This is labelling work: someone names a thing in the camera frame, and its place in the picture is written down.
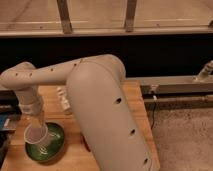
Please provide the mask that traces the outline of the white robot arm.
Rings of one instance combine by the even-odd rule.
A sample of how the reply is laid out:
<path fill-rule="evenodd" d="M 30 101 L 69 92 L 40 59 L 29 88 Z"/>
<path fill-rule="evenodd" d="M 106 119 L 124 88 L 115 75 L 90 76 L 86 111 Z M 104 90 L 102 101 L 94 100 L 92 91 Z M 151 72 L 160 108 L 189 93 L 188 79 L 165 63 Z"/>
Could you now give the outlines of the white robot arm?
<path fill-rule="evenodd" d="M 29 115 L 41 111 L 37 86 L 64 85 L 100 171 L 158 171 L 122 90 L 124 79 L 122 61 L 105 54 L 43 68 L 23 62 L 3 71 L 0 85 L 15 92 Z"/>

